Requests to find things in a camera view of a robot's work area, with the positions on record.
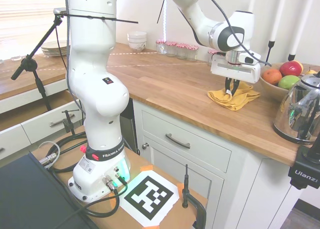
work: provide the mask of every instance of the white candle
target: white candle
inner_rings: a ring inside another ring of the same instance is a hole
[[[286,3],[286,0],[280,0],[279,1],[278,9],[276,11],[275,20],[274,20],[274,23],[273,23],[270,42],[275,42],[276,41],[276,36],[277,36],[279,24],[280,24],[280,19],[281,19],[282,13],[283,13],[284,8],[285,8],[285,3]]]
[[[248,12],[253,13],[255,8],[256,0],[250,0]]]
[[[308,15],[310,13],[311,10],[311,6],[314,0],[307,0],[307,2],[305,3],[305,8],[303,10],[301,19],[300,19],[300,25],[298,27],[298,30],[296,32],[295,38],[294,38],[294,42],[293,42],[293,46],[292,49],[290,51],[291,55],[295,55],[299,46],[299,42],[300,39],[302,37],[302,33],[304,32],[304,28],[308,19]]]

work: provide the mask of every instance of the green apple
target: green apple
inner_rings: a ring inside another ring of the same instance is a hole
[[[278,87],[289,90],[299,80],[295,75],[286,75],[279,81]]]

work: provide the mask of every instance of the window blind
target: window blind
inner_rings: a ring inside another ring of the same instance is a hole
[[[64,7],[65,0],[0,0],[0,59],[29,54],[52,26],[53,9]],[[65,40],[66,18],[57,29],[59,40]],[[56,41],[55,32],[51,41]]]

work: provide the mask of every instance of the green light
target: green light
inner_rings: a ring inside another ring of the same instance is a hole
[[[121,175],[121,176],[123,176],[126,181],[129,180],[129,178],[130,178],[130,173],[129,173],[129,169],[128,169],[127,162],[126,162],[125,159],[122,159],[122,161],[121,161],[121,167],[122,167],[121,172],[124,173],[124,175]]]

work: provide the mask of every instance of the yellow towel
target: yellow towel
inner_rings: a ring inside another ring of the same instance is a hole
[[[253,90],[253,85],[248,85],[240,81],[239,87],[232,96],[226,94],[226,89],[208,91],[208,97],[222,107],[228,108],[231,111],[238,111],[243,108],[245,104],[260,97],[260,93]]]

